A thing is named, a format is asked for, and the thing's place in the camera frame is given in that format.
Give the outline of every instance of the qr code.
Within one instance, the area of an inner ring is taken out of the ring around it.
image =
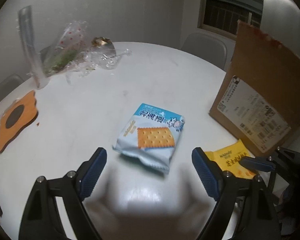
[[[263,128],[262,129],[263,133],[261,132],[261,133],[258,134],[258,137],[260,139],[264,139],[266,135],[271,133],[274,130],[274,128],[276,128],[278,126],[278,124],[276,123],[275,120],[271,120],[268,123],[265,123],[265,122],[262,121],[262,122],[260,122],[260,125]]]
[[[223,103],[219,103],[218,109],[223,112],[226,109],[226,106]]]

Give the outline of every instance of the green vegetable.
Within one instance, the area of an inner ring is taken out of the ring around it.
[[[64,51],[61,54],[57,55],[53,59],[51,70],[55,71],[55,72],[59,72],[59,71],[63,70],[70,61],[74,60],[77,53],[78,53],[78,51],[76,51],[76,50],[68,50],[68,51]]]

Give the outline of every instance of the round white table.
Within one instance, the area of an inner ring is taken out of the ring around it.
[[[130,49],[114,70],[96,69],[86,77],[51,77],[36,90],[39,115],[0,154],[1,225],[18,239],[26,200],[35,179],[59,178],[76,170],[98,147],[107,164],[84,206],[104,240],[196,239],[215,201],[208,197],[191,162],[195,147],[217,150],[236,141],[208,112],[225,72],[177,49],[116,42]],[[35,89],[29,79],[0,103],[2,112]],[[145,169],[112,145],[141,103],[185,117],[185,126],[169,175]],[[61,198],[57,198],[67,236],[75,239]],[[224,239],[232,236],[234,213]]]

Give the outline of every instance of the yellow snack package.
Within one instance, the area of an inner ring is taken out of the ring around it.
[[[230,171],[237,178],[252,179],[256,175],[239,164],[242,157],[252,157],[240,139],[235,144],[205,154],[209,160],[216,162],[222,171]]]

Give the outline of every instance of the cracker image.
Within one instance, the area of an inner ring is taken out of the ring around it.
[[[138,148],[174,146],[174,138],[168,127],[138,128]]]

